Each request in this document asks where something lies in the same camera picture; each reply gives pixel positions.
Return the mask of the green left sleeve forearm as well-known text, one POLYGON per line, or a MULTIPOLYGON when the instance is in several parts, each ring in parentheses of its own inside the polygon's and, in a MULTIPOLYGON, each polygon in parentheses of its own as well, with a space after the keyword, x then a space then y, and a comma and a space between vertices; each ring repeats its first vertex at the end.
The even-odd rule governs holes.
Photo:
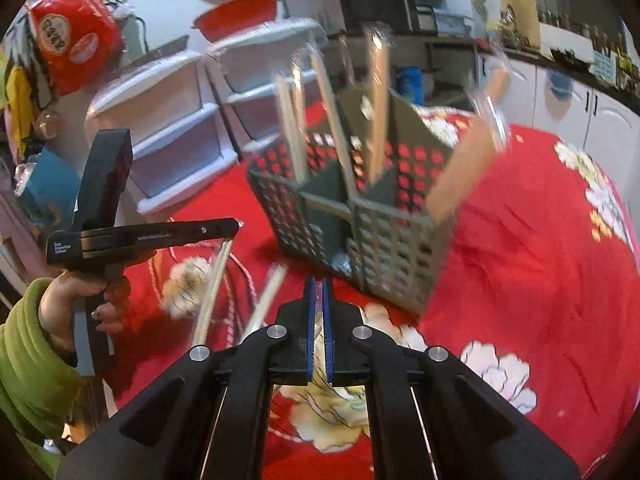
POLYGON ((87 382, 51 348, 38 320, 51 281, 38 278, 1 325, 1 477, 51 479, 61 457, 44 441, 62 436, 87 382))

